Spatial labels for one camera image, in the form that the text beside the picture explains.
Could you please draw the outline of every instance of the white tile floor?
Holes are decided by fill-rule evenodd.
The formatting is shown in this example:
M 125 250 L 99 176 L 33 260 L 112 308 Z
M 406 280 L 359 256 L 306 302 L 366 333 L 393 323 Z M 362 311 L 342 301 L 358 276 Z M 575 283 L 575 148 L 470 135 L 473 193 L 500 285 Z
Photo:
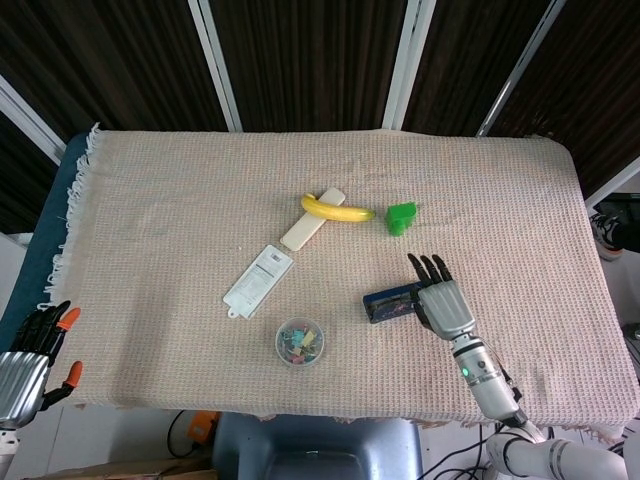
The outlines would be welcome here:
M 174 410 L 116 409 L 106 406 L 87 406 L 83 409 L 73 406 L 51 408 L 39 414 L 33 423 L 20 430 L 21 446 L 7 480 L 36 477 L 67 468 L 113 461 L 167 458 L 169 452 L 165 444 L 166 434 L 176 413 Z M 189 422 L 190 414 L 185 414 L 175 426 L 173 445 L 178 451 L 189 449 L 190 442 L 184 436 Z M 608 447 L 577 431 L 561 428 L 554 430 L 557 438 L 566 438 L 597 448 Z M 484 431 L 489 435 L 493 432 L 493 427 L 486 427 Z M 466 428 L 456 422 L 439 428 L 421 430 L 425 471 L 449 452 L 476 443 L 478 433 L 478 427 Z M 473 466 L 477 452 L 477 449 L 474 449 L 456 455 L 437 472 L 446 468 Z M 483 454 L 482 464 L 486 461 L 486 454 Z M 441 480 L 453 479 L 456 475 L 443 475 Z

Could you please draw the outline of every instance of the plastic container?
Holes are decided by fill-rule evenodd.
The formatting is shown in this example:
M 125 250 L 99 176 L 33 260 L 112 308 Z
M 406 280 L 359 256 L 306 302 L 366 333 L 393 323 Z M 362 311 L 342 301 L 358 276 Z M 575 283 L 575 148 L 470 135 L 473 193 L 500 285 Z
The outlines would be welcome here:
M 276 333 L 276 352 L 287 365 L 308 367 L 318 361 L 324 350 L 324 333 L 308 318 L 287 320 Z

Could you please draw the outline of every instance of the white fringe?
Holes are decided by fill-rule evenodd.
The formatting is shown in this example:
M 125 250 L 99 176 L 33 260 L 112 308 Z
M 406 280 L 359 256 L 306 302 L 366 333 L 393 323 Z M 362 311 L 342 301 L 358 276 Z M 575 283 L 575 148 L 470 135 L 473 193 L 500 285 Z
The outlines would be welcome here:
M 96 123 L 87 137 L 87 149 L 78 158 L 78 173 L 71 187 L 67 190 L 69 194 L 69 207 L 67 209 L 67 239 L 64 245 L 60 245 L 62 253 L 53 256 L 53 269 L 47 277 L 48 285 L 44 287 L 44 293 L 49 295 L 49 301 L 38 304 L 39 310 L 45 310 L 50 306 L 57 305 L 53 301 L 53 292 L 62 284 L 71 264 L 71 252 L 78 238 L 80 220 L 84 211 L 84 190 L 88 181 L 91 168 L 91 155 L 93 154 L 98 140 L 100 130 Z

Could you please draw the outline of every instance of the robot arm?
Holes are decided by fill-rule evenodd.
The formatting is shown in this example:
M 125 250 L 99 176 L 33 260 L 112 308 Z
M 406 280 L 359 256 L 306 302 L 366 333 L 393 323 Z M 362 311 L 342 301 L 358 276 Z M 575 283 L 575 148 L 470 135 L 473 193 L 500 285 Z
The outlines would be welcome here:
M 420 323 L 452 342 L 453 357 L 483 415 L 510 427 L 487 441 L 497 472 L 557 480 L 638 480 L 627 477 L 624 460 L 612 452 L 561 439 L 544 441 L 518 406 L 520 392 L 509 385 L 482 339 L 474 336 L 475 318 L 445 263 L 437 255 L 433 262 L 424 255 L 422 262 L 411 254 L 409 260 L 423 287 L 411 295 Z

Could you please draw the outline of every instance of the green object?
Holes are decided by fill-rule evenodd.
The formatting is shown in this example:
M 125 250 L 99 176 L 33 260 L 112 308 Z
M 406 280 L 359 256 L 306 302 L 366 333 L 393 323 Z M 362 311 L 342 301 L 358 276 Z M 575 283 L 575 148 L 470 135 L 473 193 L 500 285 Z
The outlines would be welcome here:
M 404 231 L 411 226 L 413 219 L 416 218 L 418 207 L 416 204 L 401 203 L 400 205 L 392 205 L 387 208 L 387 228 L 389 233 L 394 237 L 400 237 Z

